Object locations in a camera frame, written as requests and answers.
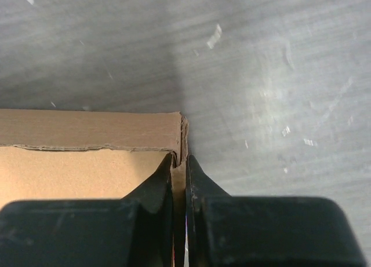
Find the cardboard box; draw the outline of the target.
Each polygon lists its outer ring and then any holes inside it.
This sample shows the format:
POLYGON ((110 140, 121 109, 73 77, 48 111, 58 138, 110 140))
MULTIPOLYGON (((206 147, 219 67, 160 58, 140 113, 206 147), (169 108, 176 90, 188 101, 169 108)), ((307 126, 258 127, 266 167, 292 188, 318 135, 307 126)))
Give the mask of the cardboard box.
POLYGON ((21 200, 121 199, 170 155, 172 266, 183 266, 187 134, 178 112, 3 109, 1 210, 21 200))

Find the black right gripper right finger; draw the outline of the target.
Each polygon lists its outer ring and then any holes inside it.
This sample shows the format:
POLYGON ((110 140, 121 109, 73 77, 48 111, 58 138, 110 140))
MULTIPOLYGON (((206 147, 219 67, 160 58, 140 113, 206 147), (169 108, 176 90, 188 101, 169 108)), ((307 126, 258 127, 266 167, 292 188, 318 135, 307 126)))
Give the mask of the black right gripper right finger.
POLYGON ((318 196, 232 196, 194 156, 186 174, 190 266, 366 266, 344 211, 318 196))

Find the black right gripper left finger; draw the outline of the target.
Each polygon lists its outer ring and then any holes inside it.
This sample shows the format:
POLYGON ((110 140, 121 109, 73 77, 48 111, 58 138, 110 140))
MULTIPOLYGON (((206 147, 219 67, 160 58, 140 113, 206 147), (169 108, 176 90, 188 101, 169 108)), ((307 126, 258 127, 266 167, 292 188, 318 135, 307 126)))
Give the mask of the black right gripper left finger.
POLYGON ((166 155, 121 199, 21 200, 1 210, 2 266, 172 266, 166 155))

